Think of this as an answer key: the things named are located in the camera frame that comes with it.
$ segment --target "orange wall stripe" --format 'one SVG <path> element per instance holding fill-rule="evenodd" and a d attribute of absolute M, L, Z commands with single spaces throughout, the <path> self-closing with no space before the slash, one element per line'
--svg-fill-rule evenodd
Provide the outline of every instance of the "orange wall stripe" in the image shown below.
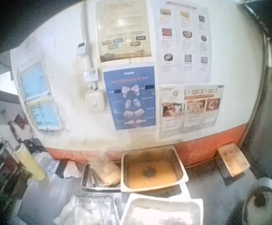
<path fill-rule="evenodd" d="M 184 165 L 192 165 L 198 162 L 202 162 L 213 158 L 218 147 L 230 142 L 238 144 L 246 126 L 247 123 L 226 131 L 216 133 L 214 135 L 181 142 L 175 144 L 175 148 Z M 47 151 L 55 159 L 69 159 L 78 162 L 87 162 L 88 158 L 95 154 L 94 151 L 87 150 L 80 151 L 47 148 Z M 121 159 L 121 152 L 112 152 L 109 155 L 111 155 L 112 160 Z"/>

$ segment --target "plastic bag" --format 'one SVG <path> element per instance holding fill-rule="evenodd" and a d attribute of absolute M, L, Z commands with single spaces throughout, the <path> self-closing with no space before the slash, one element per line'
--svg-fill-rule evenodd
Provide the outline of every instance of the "plastic bag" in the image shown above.
<path fill-rule="evenodd" d="M 102 224 L 102 218 L 98 210 L 87 211 L 83 208 L 83 203 L 80 202 L 79 198 L 72 196 L 60 216 L 55 218 L 53 222 L 57 225 L 100 225 Z"/>

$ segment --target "black pot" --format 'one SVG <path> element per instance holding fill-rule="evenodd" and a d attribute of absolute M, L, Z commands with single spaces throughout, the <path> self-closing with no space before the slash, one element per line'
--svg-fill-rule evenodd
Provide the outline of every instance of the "black pot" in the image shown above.
<path fill-rule="evenodd" d="M 261 178 L 253 184 L 244 202 L 242 224 L 272 225 L 272 180 Z"/>

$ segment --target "menu poster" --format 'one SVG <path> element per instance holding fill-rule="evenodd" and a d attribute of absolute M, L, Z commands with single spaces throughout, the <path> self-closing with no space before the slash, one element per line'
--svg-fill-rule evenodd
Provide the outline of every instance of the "menu poster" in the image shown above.
<path fill-rule="evenodd" d="M 160 138 L 214 126 L 223 89 L 214 84 L 160 86 Z"/>
<path fill-rule="evenodd" d="M 96 3 L 101 62 L 151 56 L 146 0 Z"/>
<path fill-rule="evenodd" d="M 223 97 L 223 85 L 185 87 L 183 133 L 215 125 Z"/>
<path fill-rule="evenodd" d="M 184 119 L 184 86 L 161 86 L 160 101 L 160 137 L 180 133 Z"/>
<path fill-rule="evenodd" d="M 107 96 L 116 130 L 154 126 L 154 67 L 105 71 Z"/>
<path fill-rule="evenodd" d="M 159 83 L 208 83 L 212 48 L 208 10 L 188 1 L 153 1 Z"/>

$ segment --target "metal container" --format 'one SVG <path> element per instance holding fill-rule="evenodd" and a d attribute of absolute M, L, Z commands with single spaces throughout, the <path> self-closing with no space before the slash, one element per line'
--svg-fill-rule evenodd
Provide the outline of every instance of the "metal container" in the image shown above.
<path fill-rule="evenodd" d="M 114 187 L 104 186 L 97 173 L 91 168 L 90 163 L 84 167 L 81 186 L 89 192 L 120 192 L 120 184 Z"/>
<path fill-rule="evenodd" d="M 145 225 L 146 223 L 150 225 L 202 225 L 203 200 L 187 199 L 182 202 L 166 198 L 131 194 L 120 224 Z"/>
<path fill-rule="evenodd" d="M 143 192 L 187 182 L 188 175 L 173 146 L 133 150 L 121 159 L 121 191 Z"/>

